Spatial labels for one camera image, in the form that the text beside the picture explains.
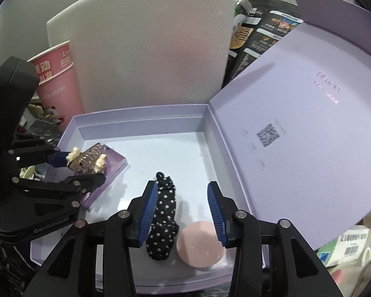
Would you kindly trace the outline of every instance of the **blue textured rubber pad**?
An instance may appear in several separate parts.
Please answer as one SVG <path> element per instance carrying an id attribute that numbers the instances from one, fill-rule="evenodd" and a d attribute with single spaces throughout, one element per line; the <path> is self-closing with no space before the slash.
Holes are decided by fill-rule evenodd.
<path id="1" fill-rule="evenodd" d="M 140 219 L 139 237 L 138 241 L 140 247 L 147 240 L 148 232 L 150 231 L 151 221 L 154 217 L 155 207 L 157 206 L 158 200 L 158 186 L 154 182 L 154 186 L 151 189 L 150 195 L 148 196 L 147 202 L 144 207 L 143 215 Z"/>
<path id="2" fill-rule="evenodd" d="M 218 205 L 216 196 L 214 195 L 212 186 L 210 184 L 208 185 L 208 202 L 210 213 L 212 214 L 213 218 L 214 227 L 216 228 L 218 241 L 220 241 L 224 247 L 227 243 L 226 223 Z"/>

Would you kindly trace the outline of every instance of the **metal screw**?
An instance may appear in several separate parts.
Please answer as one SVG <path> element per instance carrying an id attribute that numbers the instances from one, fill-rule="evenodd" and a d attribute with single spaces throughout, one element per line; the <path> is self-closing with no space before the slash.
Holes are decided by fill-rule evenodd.
<path id="1" fill-rule="evenodd" d="M 246 218 L 247 213 L 246 213 L 246 211 L 238 210 L 238 211 L 235 212 L 235 215 L 236 215 L 238 218 L 243 219 L 243 218 Z"/>
<path id="2" fill-rule="evenodd" d="M 82 228 L 86 224 L 87 222 L 85 220 L 77 220 L 76 222 L 74 222 L 76 228 Z"/>
<path id="3" fill-rule="evenodd" d="M 280 220 L 279 224 L 283 227 L 283 228 L 289 228 L 291 226 L 291 222 L 287 219 L 282 219 Z"/>
<path id="4" fill-rule="evenodd" d="M 118 216 L 122 219 L 125 219 L 127 217 L 129 217 L 131 214 L 129 213 L 128 210 L 122 210 L 120 212 L 118 212 Z"/>

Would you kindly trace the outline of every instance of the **black snack bag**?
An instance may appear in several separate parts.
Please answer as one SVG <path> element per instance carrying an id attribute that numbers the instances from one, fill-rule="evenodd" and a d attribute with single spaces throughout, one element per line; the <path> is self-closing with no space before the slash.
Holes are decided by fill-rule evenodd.
<path id="1" fill-rule="evenodd" d="M 253 8 L 231 40 L 223 87 L 303 22 L 297 5 L 280 0 L 249 1 Z"/>

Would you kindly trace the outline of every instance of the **pink round container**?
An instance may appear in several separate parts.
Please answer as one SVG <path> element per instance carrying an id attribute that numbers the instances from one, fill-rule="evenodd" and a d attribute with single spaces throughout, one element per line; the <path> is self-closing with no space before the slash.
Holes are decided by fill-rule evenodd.
<path id="1" fill-rule="evenodd" d="M 193 222 L 178 235 L 176 249 L 180 258 L 195 268 L 213 266 L 224 256 L 214 225 L 208 221 Z"/>
<path id="2" fill-rule="evenodd" d="M 40 76 L 37 95 L 53 121 L 64 131 L 73 116 L 84 114 L 70 58 L 69 41 L 28 61 L 34 64 Z"/>

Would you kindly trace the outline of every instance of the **stacked paper cup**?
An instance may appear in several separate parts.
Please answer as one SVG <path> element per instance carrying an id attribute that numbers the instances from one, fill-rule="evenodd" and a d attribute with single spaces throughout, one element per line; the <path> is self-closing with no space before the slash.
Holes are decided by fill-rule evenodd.
<path id="1" fill-rule="evenodd" d="M 73 116 L 84 114 L 69 43 L 63 42 L 28 60 L 40 76 L 37 95 L 61 131 Z"/>

